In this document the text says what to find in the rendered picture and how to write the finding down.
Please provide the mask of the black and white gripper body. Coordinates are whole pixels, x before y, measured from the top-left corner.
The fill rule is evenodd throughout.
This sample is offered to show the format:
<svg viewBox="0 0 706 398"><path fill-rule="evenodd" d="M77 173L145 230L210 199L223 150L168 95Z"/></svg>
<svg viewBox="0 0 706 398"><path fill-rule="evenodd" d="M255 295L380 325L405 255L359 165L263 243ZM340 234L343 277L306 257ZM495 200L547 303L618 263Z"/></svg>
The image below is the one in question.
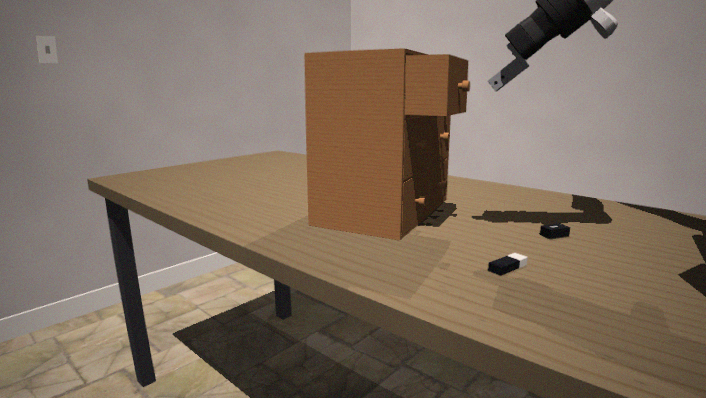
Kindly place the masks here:
<svg viewBox="0 0 706 398"><path fill-rule="evenodd" d="M536 0L538 8L505 37L525 60L551 39L558 35L566 39L589 20L606 39L618 25L617 20L604 10L612 1Z"/></svg>

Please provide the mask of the black and white eraser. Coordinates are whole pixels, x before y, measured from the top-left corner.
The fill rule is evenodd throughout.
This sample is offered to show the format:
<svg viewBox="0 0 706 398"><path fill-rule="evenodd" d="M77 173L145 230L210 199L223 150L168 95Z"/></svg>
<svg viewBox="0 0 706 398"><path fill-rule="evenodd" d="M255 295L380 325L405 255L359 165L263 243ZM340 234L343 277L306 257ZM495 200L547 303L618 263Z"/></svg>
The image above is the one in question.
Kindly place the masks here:
<svg viewBox="0 0 706 398"><path fill-rule="evenodd" d="M527 265L528 257L513 253L497 260L491 261L488 264L488 271L499 276L507 274L511 271L519 269Z"/></svg>

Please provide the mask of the black 9v battery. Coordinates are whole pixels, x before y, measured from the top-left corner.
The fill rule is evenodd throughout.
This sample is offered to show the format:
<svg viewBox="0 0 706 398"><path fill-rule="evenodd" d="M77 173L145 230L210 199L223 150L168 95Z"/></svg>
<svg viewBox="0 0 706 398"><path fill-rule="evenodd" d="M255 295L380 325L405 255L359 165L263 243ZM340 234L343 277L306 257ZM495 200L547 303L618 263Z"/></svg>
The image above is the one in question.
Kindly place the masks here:
<svg viewBox="0 0 706 398"><path fill-rule="evenodd" d="M570 227L558 224L542 225L540 228L540 235L548 239L569 237Z"/></svg>

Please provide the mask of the small brown wooden chest of drawers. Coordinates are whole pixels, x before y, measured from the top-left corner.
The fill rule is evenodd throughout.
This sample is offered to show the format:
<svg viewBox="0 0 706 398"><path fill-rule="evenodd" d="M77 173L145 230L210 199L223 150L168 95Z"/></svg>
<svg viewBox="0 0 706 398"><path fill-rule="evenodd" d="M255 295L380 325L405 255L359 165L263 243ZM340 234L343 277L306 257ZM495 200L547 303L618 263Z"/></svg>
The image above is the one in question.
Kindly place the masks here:
<svg viewBox="0 0 706 398"><path fill-rule="evenodd" d="M408 54L410 53L410 54ZM406 55L304 53L309 226L401 240L428 213L429 168L403 177ZM428 170L427 213L401 236L403 181Z"/></svg>

